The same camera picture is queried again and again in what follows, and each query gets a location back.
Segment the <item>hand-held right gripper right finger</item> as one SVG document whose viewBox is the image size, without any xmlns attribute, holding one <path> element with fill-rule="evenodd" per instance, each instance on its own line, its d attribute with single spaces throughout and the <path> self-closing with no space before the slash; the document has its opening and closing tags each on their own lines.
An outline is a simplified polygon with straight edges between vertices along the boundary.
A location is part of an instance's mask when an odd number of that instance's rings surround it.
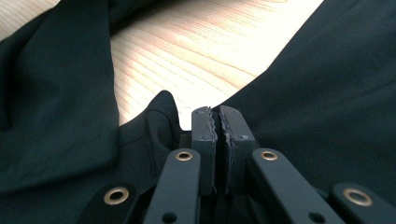
<svg viewBox="0 0 396 224">
<path fill-rule="evenodd" d="M 237 109 L 222 105 L 219 116 L 225 140 L 225 192 L 227 195 L 241 195 L 245 192 L 245 163 L 256 146 L 256 140 Z"/>
</svg>

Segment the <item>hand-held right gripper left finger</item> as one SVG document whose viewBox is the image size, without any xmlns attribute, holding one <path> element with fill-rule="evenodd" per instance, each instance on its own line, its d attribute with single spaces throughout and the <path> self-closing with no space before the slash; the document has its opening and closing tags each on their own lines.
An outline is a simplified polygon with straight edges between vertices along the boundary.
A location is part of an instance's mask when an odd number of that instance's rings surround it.
<svg viewBox="0 0 396 224">
<path fill-rule="evenodd" d="M 212 110 L 208 106 L 191 113 L 191 147 L 201 156 L 201 194 L 211 195 L 215 190 L 215 163 L 218 136 Z"/>
</svg>

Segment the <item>black pants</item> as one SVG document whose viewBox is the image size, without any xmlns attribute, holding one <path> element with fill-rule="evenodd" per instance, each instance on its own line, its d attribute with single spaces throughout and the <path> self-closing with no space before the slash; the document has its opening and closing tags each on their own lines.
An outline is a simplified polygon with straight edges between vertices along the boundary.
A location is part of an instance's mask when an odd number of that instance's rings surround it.
<svg viewBox="0 0 396 224">
<path fill-rule="evenodd" d="M 160 92 L 120 124 L 110 35 L 153 0 L 60 0 L 0 41 L 0 224 L 190 224 L 182 144 Z M 227 100 L 339 220 L 396 224 L 396 0 L 324 0 L 270 67 Z"/>
</svg>

